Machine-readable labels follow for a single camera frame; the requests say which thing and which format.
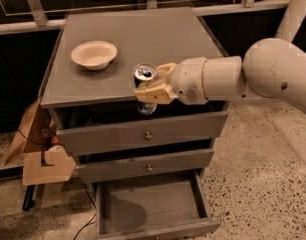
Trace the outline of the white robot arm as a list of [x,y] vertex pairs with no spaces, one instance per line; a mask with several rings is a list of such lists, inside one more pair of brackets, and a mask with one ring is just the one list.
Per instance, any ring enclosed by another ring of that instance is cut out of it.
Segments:
[[306,53],[281,39],[254,43],[244,57],[196,57],[155,67],[141,64],[134,90],[144,103],[185,105],[209,101],[265,105],[283,101],[306,114]]

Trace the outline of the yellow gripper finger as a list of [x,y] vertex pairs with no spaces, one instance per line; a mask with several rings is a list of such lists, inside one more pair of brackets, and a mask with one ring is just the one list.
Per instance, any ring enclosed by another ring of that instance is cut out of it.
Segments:
[[173,70],[176,68],[177,64],[172,62],[172,63],[166,63],[163,65],[159,65],[157,67],[157,77],[159,79],[166,79],[169,80]]
[[170,104],[178,95],[172,87],[167,84],[162,84],[156,87],[137,88],[135,96],[140,102],[153,104]]

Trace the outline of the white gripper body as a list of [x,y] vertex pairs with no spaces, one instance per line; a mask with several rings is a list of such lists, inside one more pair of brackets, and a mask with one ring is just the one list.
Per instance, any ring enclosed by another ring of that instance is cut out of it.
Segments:
[[170,84],[177,99],[185,105],[203,105],[207,98],[203,89],[203,69],[207,59],[186,59],[176,65],[171,73]]

